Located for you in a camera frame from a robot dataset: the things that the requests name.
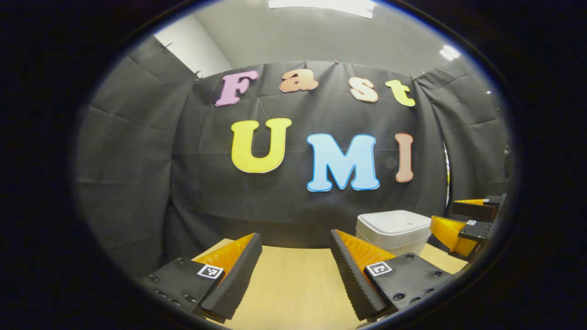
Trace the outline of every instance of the white wall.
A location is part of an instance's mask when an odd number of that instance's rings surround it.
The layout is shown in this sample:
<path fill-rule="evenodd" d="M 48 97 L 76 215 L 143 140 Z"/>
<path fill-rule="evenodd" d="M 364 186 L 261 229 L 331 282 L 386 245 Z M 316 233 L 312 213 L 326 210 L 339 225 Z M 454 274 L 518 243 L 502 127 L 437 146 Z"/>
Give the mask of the white wall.
<path fill-rule="evenodd" d="M 200 77 L 233 69 L 193 14 L 159 30 L 155 38 L 163 45 L 173 43 L 167 49 L 193 72 L 200 70 Z"/>

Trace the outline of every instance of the ceiling light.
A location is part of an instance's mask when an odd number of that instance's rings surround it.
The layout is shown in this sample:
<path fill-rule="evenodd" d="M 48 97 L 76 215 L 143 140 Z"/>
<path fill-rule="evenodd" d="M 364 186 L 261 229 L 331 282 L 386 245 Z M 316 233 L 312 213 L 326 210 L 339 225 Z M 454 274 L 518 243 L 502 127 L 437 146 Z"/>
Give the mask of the ceiling light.
<path fill-rule="evenodd" d="M 443 48 L 446 52 L 448 52 L 450 54 L 450 56 L 454 57 L 454 58 L 458 58 L 459 56 L 461 56 L 461 54 L 459 52 L 457 52 L 456 49 L 454 49 L 451 46 L 444 46 Z"/>
<path fill-rule="evenodd" d="M 373 8 L 370 0 L 269 0 L 269 8 L 310 7 L 332 9 L 371 19 Z"/>
<path fill-rule="evenodd" d="M 454 57 L 452 55 L 450 55 L 446 50 L 441 49 L 440 50 L 440 55 L 444 56 L 447 60 L 453 60 Z"/>

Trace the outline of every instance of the gray fabric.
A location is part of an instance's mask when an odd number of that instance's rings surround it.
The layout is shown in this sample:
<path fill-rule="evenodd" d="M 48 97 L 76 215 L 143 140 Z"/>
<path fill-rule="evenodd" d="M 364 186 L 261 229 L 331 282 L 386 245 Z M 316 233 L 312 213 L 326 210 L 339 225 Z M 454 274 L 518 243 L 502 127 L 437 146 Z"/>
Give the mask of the gray fabric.
<path fill-rule="evenodd" d="M 84 110 L 76 155 L 81 211 L 133 275 L 161 260 L 171 148 L 192 81 L 151 37 L 121 59 Z"/>
<path fill-rule="evenodd" d="M 292 69 L 311 69 L 319 86 L 311 91 L 283 93 L 281 76 Z M 236 105 L 215 107 L 224 75 L 257 70 Z M 376 103 L 356 100 L 349 78 L 372 81 Z M 398 79 L 411 89 L 415 107 L 401 105 L 385 82 Z M 271 118 L 292 120 L 287 128 L 281 165 L 264 174 L 244 173 L 231 160 L 233 132 L 241 120 L 257 120 L 253 155 L 269 150 Z M 306 138 L 331 134 L 346 152 L 357 134 L 376 138 L 376 190 L 310 192 L 313 150 Z M 414 179 L 398 183 L 397 133 L 414 137 Z M 263 243 L 281 247 L 326 248 L 329 230 L 355 233 L 357 216 L 389 210 L 409 210 L 426 216 L 444 214 L 446 165 L 440 129 L 430 102 L 407 76 L 334 62 L 288 62 L 252 66 L 207 77 L 194 85 L 182 112 L 173 148 L 171 204 L 167 217 L 169 257 L 196 255 L 222 238 L 258 232 Z"/>
<path fill-rule="evenodd" d="M 500 118 L 506 109 L 499 91 L 462 60 L 431 70 L 417 81 L 442 129 L 450 162 L 451 199 L 506 192 L 507 130 Z"/>

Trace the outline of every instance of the screw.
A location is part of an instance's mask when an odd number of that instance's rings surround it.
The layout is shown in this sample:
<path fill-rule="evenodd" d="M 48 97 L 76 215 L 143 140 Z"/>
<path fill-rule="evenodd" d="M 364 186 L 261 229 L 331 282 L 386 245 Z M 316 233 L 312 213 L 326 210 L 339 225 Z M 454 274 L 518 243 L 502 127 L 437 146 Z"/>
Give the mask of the screw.
<path fill-rule="evenodd" d="M 189 302 L 197 302 L 196 298 L 191 295 L 185 295 L 185 300 L 187 300 Z"/>

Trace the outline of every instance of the yellow letter u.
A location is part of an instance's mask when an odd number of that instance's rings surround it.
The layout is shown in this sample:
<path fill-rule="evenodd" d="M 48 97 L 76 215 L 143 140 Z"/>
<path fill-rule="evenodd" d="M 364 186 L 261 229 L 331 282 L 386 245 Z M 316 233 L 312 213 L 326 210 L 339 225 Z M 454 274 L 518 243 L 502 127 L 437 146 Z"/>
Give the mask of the yellow letter u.
<path fill-rule="evenodd" d="M 234 132 L 232 140 L 232 163 L 239 170 L 247 173 L 266 173 L 275 170 L 285 155 L 285 129 L 292 124 L 287 118 L 269 119 L 265 125 L 271 129 L 269 154 L 263 158 L 251 154 L 253 131 L 259 127 L 256 120 L 236 122 L 230 127 Z"/>

